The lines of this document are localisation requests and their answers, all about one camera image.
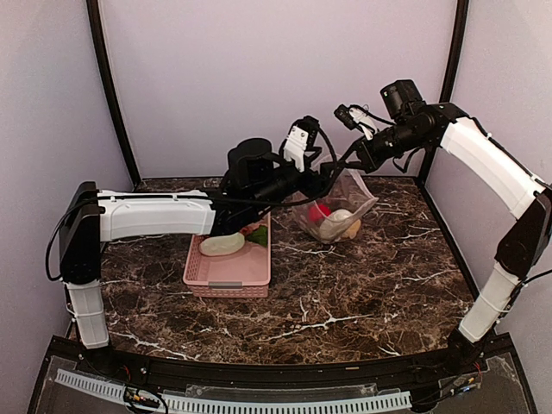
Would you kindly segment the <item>red tomato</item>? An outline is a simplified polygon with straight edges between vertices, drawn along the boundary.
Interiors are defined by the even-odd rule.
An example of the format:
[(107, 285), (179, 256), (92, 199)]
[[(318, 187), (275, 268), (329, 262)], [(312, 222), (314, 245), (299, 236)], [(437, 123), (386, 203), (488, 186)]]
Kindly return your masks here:
[(308, 219), (312, 223), (320, 223), (332, 213), (331, 209), (325, 204), (313, 204), (308, 209)]

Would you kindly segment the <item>clear zip top bag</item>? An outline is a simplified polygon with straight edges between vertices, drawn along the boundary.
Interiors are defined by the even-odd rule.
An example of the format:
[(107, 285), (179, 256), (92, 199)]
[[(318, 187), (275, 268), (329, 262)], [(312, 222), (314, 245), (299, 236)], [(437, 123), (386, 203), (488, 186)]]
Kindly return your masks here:
[(331, 211), (345, 209), (353, 215), (349, 218), (348, 223), (351, 225), (356, 220), (361, 220), (363, 216), (371, 210), (379, 201), (367, 188), (360, 173), (353, 169), (344, 169), (336, 179), (329, 194), (323, 198), (319, 198), (316, 202), (301, 204), (292, 207), (292, 215), (298, 226), (307, 234), (314, 237), (321, 243), (330, 244), (334, 242), (342, 242), (351, 240), (341, 235), (335, 241), (321, 241), (318, 235), (320, 223), (312, 223), (308, 219), (308, 209), (313, 204), (325, 204)]

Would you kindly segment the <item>pale green radish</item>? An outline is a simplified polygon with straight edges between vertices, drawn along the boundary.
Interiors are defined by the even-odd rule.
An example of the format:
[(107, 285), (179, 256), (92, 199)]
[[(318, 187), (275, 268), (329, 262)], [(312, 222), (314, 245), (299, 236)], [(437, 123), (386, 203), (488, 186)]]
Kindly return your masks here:
[(247, 226), (233, 235), (208, 237), (199, 244), (199, 252), (209, 257), (225, 256), (238, 252), (246, 242), (268, 245), (269, 231), (266, 225)]

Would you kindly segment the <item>yellow peach fruit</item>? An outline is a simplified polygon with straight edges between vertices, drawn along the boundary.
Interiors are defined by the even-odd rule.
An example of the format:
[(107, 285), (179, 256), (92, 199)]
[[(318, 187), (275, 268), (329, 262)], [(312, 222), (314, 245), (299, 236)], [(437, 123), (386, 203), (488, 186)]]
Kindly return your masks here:
[(361, 228), (361, 220), (356, 220), (354, 223), (350, 225), (350, 227), (343, 233), (343, 236), (348, 239), (354, 239), (359, 229)]

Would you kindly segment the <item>pink perforated plastic basket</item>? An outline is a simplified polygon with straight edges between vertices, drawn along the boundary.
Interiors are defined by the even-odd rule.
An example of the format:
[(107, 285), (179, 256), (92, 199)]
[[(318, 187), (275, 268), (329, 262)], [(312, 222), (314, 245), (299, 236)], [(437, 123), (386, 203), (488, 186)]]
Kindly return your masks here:
[(271, 280), (271, 216), (244, 231), (244, 246), (230, 255), (206, 256), (205, 240), (194, 235), (188, 250), (183, 281), (196, 297), (265, 298)]

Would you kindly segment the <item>white wrinkled radish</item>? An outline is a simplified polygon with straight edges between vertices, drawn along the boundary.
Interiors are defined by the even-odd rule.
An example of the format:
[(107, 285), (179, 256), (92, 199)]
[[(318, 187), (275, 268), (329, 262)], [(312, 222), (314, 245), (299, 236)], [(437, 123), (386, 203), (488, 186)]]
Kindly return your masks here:
[(322, 242), (333, 242), (339, 239), (350, 227), (348, 220), (352, 215), (350, 211), (345, 209), (333, 211), (320, 223), (318, 228), (320, 240)]

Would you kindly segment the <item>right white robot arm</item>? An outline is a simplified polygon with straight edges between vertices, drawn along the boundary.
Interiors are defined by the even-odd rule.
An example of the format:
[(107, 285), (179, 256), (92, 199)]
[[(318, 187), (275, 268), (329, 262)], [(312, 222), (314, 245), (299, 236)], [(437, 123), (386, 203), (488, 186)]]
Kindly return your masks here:
[(364, 173), (377, 171), (417, 150), (436, 150), (463, 166), (476, 189), (470, 196), (461, 186), (456, 201), (473, 201), (490, 212), (474, 208), (454, 221), (462, 236), (472, 228), (477, 246), (494, 241), (489, 276), (480, 282), (473, 306), (451, 335), (452, 345), (440, 356), (440, 366), (458, 374), (474, 358), (471, 346), (481, 342), (511, 310), (517, 295), (532, 280), (531, 270), (551, 240), (551, 187), (516, 160), (488, 133), (475, 116), (453, 103), (426, 103), (415, 83), (397, 80), (380, 91), (389, 120), (384, 121), (360, 104), (342, 104), (335, 117), (362, 136), (342, 156), (341, 164)]

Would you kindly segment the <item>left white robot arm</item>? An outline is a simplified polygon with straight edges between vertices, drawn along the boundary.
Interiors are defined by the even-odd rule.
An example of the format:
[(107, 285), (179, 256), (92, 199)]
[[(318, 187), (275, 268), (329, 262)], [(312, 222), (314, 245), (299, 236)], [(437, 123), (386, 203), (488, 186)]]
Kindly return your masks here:
[(325, 183), (310, 169), (321, 152), (308, 146), (286, 159), (269, 140), (246, 139), (229, 151), (229, 169), (214, 191), (139, 194), (82, 183), (52, 238), (60, 242), (57, 278), (68, 291), (89, 363), (103, 376), (122, 368), (121, 356), (109, 347), (99, 283), (102, 244), (144, 235), (233, 235), (297, 191), (310, 197), (324, 191)]

